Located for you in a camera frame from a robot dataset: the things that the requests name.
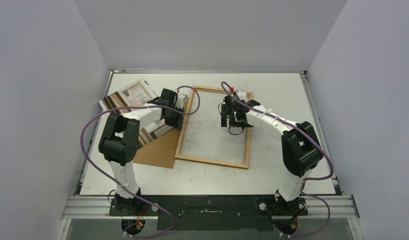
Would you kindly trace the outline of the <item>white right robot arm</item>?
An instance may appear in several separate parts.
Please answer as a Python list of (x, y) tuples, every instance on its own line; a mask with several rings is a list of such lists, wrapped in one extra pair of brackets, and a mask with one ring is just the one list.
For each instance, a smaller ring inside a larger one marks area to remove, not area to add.
[(314, 126), (279, 117), (255, 100), (241, 100), (238, 92), (223, 98), (220, 115), (223, 127), (257, 127), (281, 142), (287, 173), (275, 192), (275, 208), (280, 214), (289, 214), (300, 199), (305, 179), (324, 157)]

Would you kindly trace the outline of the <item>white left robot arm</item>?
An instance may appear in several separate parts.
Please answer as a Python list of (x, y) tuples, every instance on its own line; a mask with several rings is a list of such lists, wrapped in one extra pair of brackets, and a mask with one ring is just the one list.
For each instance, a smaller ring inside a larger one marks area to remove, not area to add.
[(116, 182), (115, 207), (133, 216), (143, 208), (141, 189), (135, 179), (133, 159), (142, 147), (140, 130), (163, 120), (173, 128), (183, 124), (188, 96), (164, 88), (161, 95), (124, 114), (111, 113), (99, 141), (98, 150), (108, 161)]

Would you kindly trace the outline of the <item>printed photo sheet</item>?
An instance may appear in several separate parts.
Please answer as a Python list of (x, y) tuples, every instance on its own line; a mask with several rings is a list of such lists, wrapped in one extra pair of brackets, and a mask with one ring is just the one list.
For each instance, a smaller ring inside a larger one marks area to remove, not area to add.
[[(151, 83), (145, 79), (139, 79), (102, 98), (98, 103), (105, 111), (128, 106), (142, 107), (156, 97), (158, 93)], [(164, 120), (154, 121), (140, 129), (139, 143), (145, 146), (172, 129), (173, 127), (166, 125)]]

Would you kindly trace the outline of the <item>brown backing board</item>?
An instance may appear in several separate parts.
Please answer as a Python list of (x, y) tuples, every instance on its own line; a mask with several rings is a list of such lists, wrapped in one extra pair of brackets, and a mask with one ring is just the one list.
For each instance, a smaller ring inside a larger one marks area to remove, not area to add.
[(130, 148), (128, 155), (128, 159), (134, 163), (169, 169), (173, 168), (176, 148), (181, 132), (180, 128), (173, 127), (172, 130), (145, 146), (142, 146), (139, 142), (140, 129), (155, 121), (163, 120), (161, 119), (163, 108), (166, 108), (166, 106), (147, 102), (140, 109), (135, 109), (125, 114), (125, 117), (136, 120), (138, 124), (137, 130), (134, 131), (132, 137), (134, 144)]

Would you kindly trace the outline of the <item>wooden picture frame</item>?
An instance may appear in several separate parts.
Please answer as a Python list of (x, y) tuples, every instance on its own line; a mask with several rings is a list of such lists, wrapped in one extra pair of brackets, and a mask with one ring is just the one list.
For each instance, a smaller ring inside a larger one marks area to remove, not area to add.
[[(208, 86), (200, 86), (200, 85), (193, 85), (190, 93), (190, 96), (187, 100), (187, 105), (186, 105), (186, 112), (191, 113), (192, 112), (192, 104), (194, 97), (199, 97), (198, 92), (208, 92), (208, 93), (214, 93), (214, 94), (226, 94), (226, 92), (222, 88), (216, 88), (216, 87), (208, 87)], [(178, 160), (183, 160), (183, 161), (190, 161), (190, 162), (195, 162), (195, 163), (202, 163), (202, 164), (210, 164), (210, 165), (216, 165), (216, 166), (222, 166), (222, 167), (230, 167), (230, 168), (237, 168), (237, 169), (245, 169), (247, 170), (250, 166), (250, 151), (251, 151), (251, 133), (252, 130), (250, 128), (247, 128), (245, 130), (245, 144), (244, 144), (244, 158), (243, 158), (243, 163), (234, 163), (234, 162), (228, 162), (228, 161), (222, 161), (222, 160), (215, 160), (215, 159), (210, 159), (210, 158), (202, 158), (202, 157), (194, 157), (194, 156), (185, 156), (181, 155), (182, 153), (182, 147), (185, 139), (185, 134), (187, 132), (187, 127), (188, 127), (188, 121), (189, 121), (190, 115), (185, 115), (183, 117), (183, 125), (180, 129), (180, 135), (175, 151), (175, 158)]]

